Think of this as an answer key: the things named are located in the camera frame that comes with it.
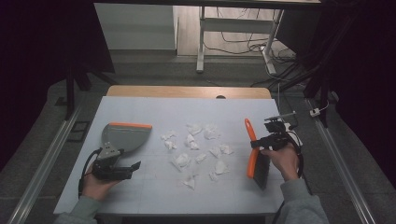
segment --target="wooden panel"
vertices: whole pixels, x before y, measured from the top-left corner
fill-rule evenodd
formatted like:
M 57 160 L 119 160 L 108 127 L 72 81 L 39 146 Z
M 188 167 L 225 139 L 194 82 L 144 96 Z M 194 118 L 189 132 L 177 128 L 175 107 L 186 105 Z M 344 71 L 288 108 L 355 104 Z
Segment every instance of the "wooden panel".
M 107 96 L 170 98 L 216 98 L 219 95 L 230 99 L 271 99 L 271 93 L 265 88 L 116 85 L 107 92 Z

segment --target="person's left hand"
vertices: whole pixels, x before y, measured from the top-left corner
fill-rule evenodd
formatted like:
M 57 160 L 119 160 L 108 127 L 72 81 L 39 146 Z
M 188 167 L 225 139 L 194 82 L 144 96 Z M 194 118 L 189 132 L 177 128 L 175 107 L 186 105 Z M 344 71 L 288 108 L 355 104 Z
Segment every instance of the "person's left hand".
M 97 179 L 92 174 L 91 164 L 84 176 L 84 188 L 82 190 L 82 195 L 93 198 L 97 201 L 102 201 L 107 196 L 108 191 L 118 183 L 120 183 L 120 180 L 104 181 Z

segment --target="hand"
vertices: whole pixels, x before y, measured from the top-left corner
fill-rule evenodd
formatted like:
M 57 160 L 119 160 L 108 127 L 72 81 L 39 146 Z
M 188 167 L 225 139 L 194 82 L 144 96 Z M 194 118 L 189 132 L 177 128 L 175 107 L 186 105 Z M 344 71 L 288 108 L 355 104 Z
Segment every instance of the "hand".
M 107 196 L 108 191 L 118 183 L 120 183 L 120 180 L 104 181 L 97 179 L 92 174 L 91 164 L 84 176 L 84 188 L 82 190 L 82 195 L 93 198 L 97 201 L 102 201 Z
M 285 181 L 298 179 L 297 168 L 299 160 L 293 144 L 288 143 L 278 151 L 263 149 L 262 154 L 271 158 L 274 166 L 280 171 Z

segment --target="dark background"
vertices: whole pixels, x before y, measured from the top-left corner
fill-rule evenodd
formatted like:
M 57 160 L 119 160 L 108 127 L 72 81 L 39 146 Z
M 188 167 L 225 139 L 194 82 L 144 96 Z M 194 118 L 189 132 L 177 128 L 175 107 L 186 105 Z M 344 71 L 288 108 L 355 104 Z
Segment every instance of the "dark background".
M 391 1 L 366 1 L 332 57 L 330 80 L 337 111 L 393 186 L 395 11 Z M 333 14 L 323 14 L 319 27 L 331 23 L 337 24 Z M 1 1 L 0 38 L 2 169 L 40 114 L 49 86 L 65 79 L 71 64 L 114 70 L 90 1 Z

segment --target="sleeve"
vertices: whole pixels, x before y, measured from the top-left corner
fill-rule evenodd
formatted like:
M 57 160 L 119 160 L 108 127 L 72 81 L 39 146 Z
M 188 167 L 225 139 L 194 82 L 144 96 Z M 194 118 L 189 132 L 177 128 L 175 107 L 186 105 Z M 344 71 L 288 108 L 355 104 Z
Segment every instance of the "sleeve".
M 277 223 L 329 223 L 319 197 L 308 193 L 302 179 L 289 180 L 280 186 L 285 204 Z
M 60 214 L 54 224 L 96 224 L 97 222 L 94 217 L 100 206 L 100 202 L 86 196 L 81 196 L 73 211 L 71 213 Z

